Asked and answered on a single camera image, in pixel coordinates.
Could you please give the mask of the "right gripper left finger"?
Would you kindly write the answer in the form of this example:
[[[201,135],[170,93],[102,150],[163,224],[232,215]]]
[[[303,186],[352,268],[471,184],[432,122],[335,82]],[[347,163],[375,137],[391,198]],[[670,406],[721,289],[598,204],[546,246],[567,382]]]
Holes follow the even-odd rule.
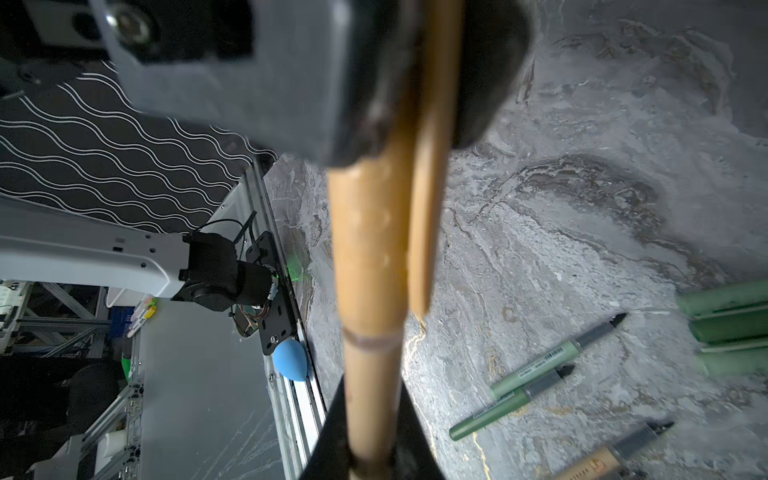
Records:
[[[130,103],[324,167],[379,153],[415,60],[416,1],[94,1]]]

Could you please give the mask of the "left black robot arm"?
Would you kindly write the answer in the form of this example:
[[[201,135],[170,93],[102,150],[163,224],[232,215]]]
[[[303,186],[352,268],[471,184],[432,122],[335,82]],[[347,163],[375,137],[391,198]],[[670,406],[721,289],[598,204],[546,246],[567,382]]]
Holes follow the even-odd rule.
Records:
[[[218,233],[149,233],[16,200],[1,203],[1,276],[128,289],[222,312],[261,306],[276,273]]]

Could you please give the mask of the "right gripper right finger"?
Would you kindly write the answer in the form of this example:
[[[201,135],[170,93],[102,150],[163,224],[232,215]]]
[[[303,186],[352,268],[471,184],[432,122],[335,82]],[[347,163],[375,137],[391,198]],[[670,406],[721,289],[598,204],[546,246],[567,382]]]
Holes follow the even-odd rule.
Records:
[[[523,1],[468,1],[453,134],[454,149],[479,141],[509,95],[531,44]]]

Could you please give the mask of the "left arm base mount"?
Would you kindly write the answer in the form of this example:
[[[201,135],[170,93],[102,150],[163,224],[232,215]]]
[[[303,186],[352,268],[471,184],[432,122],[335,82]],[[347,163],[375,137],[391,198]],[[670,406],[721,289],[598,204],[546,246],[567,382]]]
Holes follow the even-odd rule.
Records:
[[[298,338],[291,290],[271,232],[256,238],[242,266],[244,287],[230,316],[243,337],[257,336],[262,353],[271,356],[282,341]]]

